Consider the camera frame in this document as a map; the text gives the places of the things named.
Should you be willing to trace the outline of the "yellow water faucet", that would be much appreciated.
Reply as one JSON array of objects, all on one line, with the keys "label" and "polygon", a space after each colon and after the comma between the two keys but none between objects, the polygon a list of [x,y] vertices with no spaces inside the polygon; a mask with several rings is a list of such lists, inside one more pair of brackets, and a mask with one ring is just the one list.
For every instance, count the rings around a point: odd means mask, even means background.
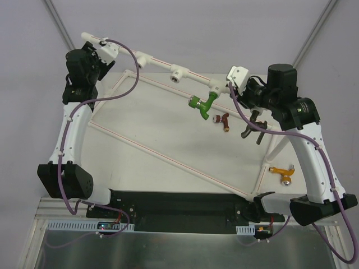
[{"label": "yellow water faucet", "polygon": [[280,169],[276,168],[274,166],[269,168],[269,171],[273,174],[279,174],[280,175],[280,183],[283,186],[290,186],[292,184],[291,176],[295,172],[294,165],[291,164],[289,166],[289,169]]}]

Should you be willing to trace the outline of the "dark grey lever faucet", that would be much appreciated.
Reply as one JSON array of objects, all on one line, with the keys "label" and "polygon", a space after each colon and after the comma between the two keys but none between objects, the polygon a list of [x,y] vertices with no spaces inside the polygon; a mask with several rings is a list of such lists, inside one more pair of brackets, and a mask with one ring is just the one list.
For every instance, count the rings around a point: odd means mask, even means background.
[{"label": "dark grey lever faucet", "polygon": [[[251,112],[251,116],[250,116],[249,121],[252,124],[254,124],[256,127],[259,127],[261,129],[268,129],[268,123],[267,123],[266,120],[263,121],[263,122],[257,120],[259,115],[260,115],[259,111],[253,110]],[[260,134],[259,134],[259,136],[258,136],[258,138],[256,140],[256,144],[260,145],[262,140],[263,140],[263,137],[264,137],[265,133],[263,131],[259,131],[258,129],[254,128],[253,126],[251,126],[249,124],[246,126],[246,129],[241,133],[241,138],[247,138],[250,135],[251,132],[260,132]]]}]

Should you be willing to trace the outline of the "brown water faucet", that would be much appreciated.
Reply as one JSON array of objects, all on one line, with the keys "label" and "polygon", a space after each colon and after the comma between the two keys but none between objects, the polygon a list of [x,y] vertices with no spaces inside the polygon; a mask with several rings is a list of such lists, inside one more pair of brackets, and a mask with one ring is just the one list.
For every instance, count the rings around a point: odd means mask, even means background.
[{"label": "brown water faucet", "polygon": [[215,115],[215,116],[213,116],[213,122],[214,123],[222,123],[224,132],[228,132],[229,131],[228,117],[229,117],[228,113],[225,113],[222,116]]}]

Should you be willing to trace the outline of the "white PVC pipe frame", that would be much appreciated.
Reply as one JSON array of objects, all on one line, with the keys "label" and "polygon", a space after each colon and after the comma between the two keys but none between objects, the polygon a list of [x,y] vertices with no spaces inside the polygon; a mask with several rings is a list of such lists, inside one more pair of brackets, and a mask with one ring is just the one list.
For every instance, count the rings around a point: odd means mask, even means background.
[{"label": "white PVC pipe frame", "polygon": [[186,103],[182,90],[124,71],[105,90],[86,129],[82,166],[96,184],[118,191],[234,193],[244,198],[286,193],[279,174],[269,171],[266,155],[278,139],[242,139],[246,123],[232,101],[213,106],[229,114],[228,133],[204,120]]}]

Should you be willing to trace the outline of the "green water faucet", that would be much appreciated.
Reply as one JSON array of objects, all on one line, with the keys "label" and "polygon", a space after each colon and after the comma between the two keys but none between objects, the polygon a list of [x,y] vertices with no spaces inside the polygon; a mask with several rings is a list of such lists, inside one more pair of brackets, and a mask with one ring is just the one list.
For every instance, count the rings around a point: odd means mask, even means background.
[{"label": "green water faucet", "polygon": [[199,97],[192,95],[188,100],[188,105],[193,109],[198,109],[200,111],[201,117],[204,120],[207,120],[209,118],[208,111],[217,98],[218,94],[215,92],[209,92],[207,101],[201,101]]}]

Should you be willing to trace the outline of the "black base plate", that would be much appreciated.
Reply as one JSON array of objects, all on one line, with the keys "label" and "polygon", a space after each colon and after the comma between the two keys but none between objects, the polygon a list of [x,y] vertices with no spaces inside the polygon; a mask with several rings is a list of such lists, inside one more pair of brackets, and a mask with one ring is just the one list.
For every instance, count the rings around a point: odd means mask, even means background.
[{"label": "black base plate", "polygon": [[135,231],[162,233],[234,234],[251,222],[284,222],[244,198],[229,193],[111,191],[108,209],[88,209],[86,217],[112,220],[123,210],[121,223]]}]

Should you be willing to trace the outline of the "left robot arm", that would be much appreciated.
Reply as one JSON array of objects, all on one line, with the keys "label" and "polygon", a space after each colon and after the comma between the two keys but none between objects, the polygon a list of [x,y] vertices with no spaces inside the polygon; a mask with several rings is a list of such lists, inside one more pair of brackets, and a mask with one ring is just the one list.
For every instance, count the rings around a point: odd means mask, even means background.
[{"label": "left robot arm", "polygon": [[96,49],[86,42],[80,49],[66,54],[65,90],[62,95],[63,122],[55,149],[37,175],[52,198],[78,198],[97,203],[107,218],[118,213],[118,203],[111,199],[109,188],[96,184],[81,166],[85,132],[98,97],[96,83],[114,66],[118,48],[104,44]]}]

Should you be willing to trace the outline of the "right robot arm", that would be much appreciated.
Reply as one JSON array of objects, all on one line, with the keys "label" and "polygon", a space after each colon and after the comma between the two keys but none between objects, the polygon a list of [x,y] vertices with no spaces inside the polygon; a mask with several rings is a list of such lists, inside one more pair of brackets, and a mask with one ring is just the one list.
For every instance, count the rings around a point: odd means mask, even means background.
[{"label": "right robot arm", "polygon": [[282,135],[294,148],[306,185],[305,194],[267,192],[254,197],[252,214],[265,221],[272,213],[289,215],[302,226],[358,205],[335,175],[326,155],[320,117],[314,102],[298,96],[297,70],[272,64],[267,81],[255,80],[243,67],[231,67],[226,78],[235,106],[253,111],[247,130]]}]

